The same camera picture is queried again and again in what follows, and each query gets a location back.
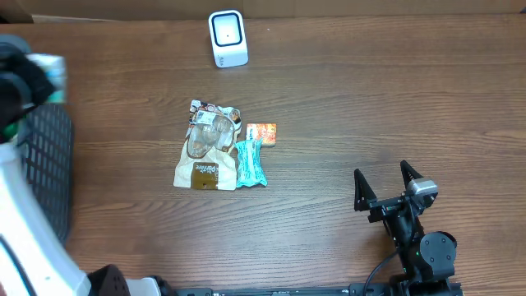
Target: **orange and white package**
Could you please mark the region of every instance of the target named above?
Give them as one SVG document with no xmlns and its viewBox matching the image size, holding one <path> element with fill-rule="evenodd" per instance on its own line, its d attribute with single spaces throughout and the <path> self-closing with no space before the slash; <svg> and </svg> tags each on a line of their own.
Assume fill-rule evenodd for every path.
<svg viewBox="0 0 526 296">
<path fill-rule="evenodd" d="M 248 123 L 247 140 L 263 140 L 264 147 L 276 145 L 276 124 L 275 123 Z"/>
</svg>

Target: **black basket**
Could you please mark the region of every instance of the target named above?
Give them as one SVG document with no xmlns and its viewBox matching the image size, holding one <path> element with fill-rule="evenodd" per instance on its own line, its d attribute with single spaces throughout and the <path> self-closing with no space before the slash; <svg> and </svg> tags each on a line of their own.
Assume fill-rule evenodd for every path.
<svg viewBox="0 0 526 296">
<path fill-rule="evenodd" d="M 61 243 L 71 228 L 73 136 L 66 110 L 55 104 L 29 113 L 18 131 L 22 172 Z"/>
</svg>

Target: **white and teal package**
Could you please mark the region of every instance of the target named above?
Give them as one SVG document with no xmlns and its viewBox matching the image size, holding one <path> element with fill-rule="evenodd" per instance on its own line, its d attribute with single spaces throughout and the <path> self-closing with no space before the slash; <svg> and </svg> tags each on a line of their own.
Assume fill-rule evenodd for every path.
<svg viewBox="0 0 526 296">
<path fill-rule="evenodd" d="M 262 140 L 246 140 L 236 143 L 238 149 L 238 184 L 252 187 L 257 184 L 266 186 L 266 177 L 260 164 L 260 148 Z"/>
</svg>

